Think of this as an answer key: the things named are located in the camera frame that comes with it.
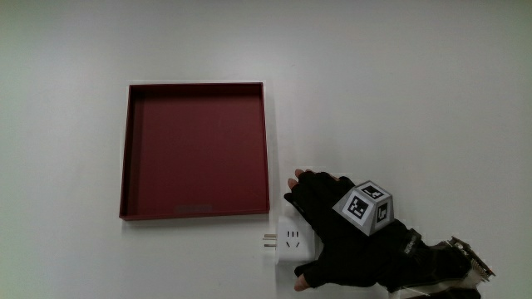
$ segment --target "white background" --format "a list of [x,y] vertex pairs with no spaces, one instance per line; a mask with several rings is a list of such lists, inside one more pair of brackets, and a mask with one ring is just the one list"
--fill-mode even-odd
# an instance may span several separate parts
[[[529,1],[1,1],[0,298],[387,297],[276,271],[296,166],[374,180],[480,253],[484,298],[527,297],[531,41]],[[121,221],[133,80],[263,81],[270,215]]]

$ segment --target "hand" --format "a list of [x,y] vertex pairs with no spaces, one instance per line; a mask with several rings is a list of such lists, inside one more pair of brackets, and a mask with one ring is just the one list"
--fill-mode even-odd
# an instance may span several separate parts
[[393,244],[401,243],[406,233],[404,225],[396,221],[368,237],[332,209],[354,187],[350,179],[301,169],[295,171],[295,176],[298,180],[288,180],[291,192],[284,197],[312,226],[324,246],[318,260],[296,267],[294,290],[328,282],[355,287],[375,284],[398,252]]

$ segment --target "fingertip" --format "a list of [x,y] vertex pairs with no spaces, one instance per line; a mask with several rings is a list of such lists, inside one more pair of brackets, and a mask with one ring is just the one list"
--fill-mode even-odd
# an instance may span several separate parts
[[301,169],[296,169],[296,171],[295,171],[296,178],[299,179],[299,175],[301,175],[302,173],[303,173],[303,171]]
[[295,285],[293,286],[293,289],[296,292],[304,291],[306,289],[310,288],[307,281],[305,280],[305,276],[301,274],[298,279],[296,280]]
[[298,181],[295,180],[295,179],[288,179],[288,187],[290,188],[290,190],[293,189],[293,187],[295,187],[296,185],[298,184]]

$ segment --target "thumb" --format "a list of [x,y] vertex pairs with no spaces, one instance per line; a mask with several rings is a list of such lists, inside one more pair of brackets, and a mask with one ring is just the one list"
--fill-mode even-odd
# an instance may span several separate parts
[[302,291],[309,287],[320,287],[327,282],[327,274],[319,259],[296,267],[294,273],[298,277],[294,286],[296,291]]
[[300,292],[308,288],[310,288],[310,286],[308,285],[307,280],[305,279],[305,276],[301,274],[298,277],[298,280],[296,280],[296,284],[295,286],[293,286],[293,289],[296,290],[296,292]]

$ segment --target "white power strip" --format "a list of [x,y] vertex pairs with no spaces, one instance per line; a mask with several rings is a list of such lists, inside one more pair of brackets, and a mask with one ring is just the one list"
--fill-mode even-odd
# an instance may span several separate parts
[[316,258],[316,237],[312,227],[300,217],[280,216],[276,235],[265,235],[276,240],[276,263],[311,262]]

